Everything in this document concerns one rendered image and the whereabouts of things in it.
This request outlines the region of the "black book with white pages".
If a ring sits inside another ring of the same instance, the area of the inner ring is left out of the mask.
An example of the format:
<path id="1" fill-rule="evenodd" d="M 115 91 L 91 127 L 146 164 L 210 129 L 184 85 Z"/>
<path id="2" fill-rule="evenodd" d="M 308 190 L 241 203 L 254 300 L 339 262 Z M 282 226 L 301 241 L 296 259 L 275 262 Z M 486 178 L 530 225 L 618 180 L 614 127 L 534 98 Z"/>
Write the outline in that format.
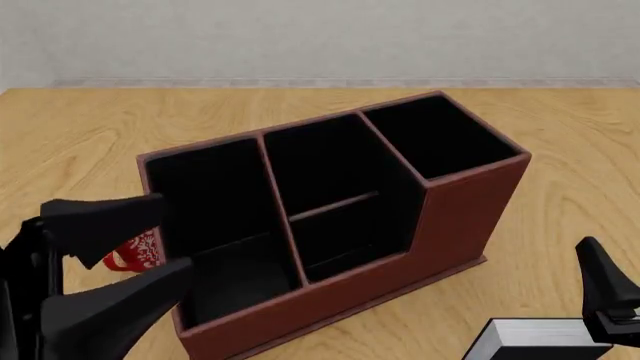
<path id="1" fill-rule="evenodd" d="M 598 360 L 612 348 L 580 318 L 492 318 L 461 360 Z"/>

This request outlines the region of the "red-brown desk caddy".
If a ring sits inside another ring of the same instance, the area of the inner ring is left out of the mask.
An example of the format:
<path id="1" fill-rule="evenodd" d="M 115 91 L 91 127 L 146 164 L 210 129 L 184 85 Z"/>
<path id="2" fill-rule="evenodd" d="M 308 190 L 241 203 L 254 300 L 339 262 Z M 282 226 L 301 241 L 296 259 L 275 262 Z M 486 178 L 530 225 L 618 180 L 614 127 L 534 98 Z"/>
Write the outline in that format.
<path id="1" fill-rule="evenodd" d="M 242 360 L 485 260 L 531 155 L 442 92 L 138 157 L 190 360 Z"/>

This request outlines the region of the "red mug with white pattern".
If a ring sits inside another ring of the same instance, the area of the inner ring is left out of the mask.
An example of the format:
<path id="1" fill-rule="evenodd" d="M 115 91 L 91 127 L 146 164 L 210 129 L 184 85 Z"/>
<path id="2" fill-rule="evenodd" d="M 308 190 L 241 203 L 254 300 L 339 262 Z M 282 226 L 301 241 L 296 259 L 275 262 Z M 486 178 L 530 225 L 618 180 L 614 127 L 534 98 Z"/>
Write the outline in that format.
<path id="1" fill-rule="evenodd" d="M 124 242 L 103 258 L 103 263 L 114 272 L 145 272 L 160 264 L 154 230 L 147 230 Z"/>

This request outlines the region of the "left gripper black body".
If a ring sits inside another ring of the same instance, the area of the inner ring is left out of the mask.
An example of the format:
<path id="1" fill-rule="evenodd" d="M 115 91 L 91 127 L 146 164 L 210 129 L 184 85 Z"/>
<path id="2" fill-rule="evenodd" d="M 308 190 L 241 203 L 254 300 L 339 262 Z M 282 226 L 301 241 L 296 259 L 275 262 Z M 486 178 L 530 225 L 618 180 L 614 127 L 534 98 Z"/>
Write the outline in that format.
<path id="1" fill-rule="evenodd" d="M 42 330 L 46 299 L 63 294 L 53 216 L 23 221 L 0 247 L 0 360 L 63 360 Z"/>

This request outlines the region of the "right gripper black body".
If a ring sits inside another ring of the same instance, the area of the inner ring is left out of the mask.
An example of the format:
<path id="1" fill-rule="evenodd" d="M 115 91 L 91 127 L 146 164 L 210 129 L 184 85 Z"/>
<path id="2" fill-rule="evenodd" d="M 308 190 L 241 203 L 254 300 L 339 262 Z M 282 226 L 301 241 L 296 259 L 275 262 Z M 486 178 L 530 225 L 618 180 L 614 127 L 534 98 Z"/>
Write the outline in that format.
<path id="1" fill-rule="evenodd" d="M 582 317 L 596 343 L 640 344 L 640 315 L 632 309 L 596 310 L 583 302 Z"/>

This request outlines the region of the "right gripper black wedge finger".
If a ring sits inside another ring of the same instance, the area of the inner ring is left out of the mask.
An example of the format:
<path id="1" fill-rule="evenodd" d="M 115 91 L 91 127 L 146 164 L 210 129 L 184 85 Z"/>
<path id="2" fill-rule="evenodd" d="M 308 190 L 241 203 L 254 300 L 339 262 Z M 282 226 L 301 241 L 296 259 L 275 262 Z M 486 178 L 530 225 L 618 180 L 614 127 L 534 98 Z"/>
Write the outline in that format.
<path id="1" fill-rule="evenodd" d="M 614 263 L 593 236 L 575 247 L 583 281 L 583 311 L 634 311 L 640 308 L 640 287 Z"/>

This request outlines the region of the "left gripper black wedge finger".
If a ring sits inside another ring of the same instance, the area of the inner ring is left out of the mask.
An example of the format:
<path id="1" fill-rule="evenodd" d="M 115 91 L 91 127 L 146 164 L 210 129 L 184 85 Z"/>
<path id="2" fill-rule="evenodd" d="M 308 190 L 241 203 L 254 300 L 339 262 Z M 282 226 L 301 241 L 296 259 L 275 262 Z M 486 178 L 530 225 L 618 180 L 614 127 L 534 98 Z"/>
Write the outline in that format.
<path id="1" fill-rule="evenodd" d="M 92 269 L 125 242 L 160 225 L 165 215 L 161 194 L 116 200 L 54 199 L 40 206 L 48 241 Z"/>
<path id="2" fill-rule="evenodd" d="M 123 360 L 142 335 L 183 299 L 193 262 L 181 258 L 104 287 L 46 299 L 43 360 Z"/>

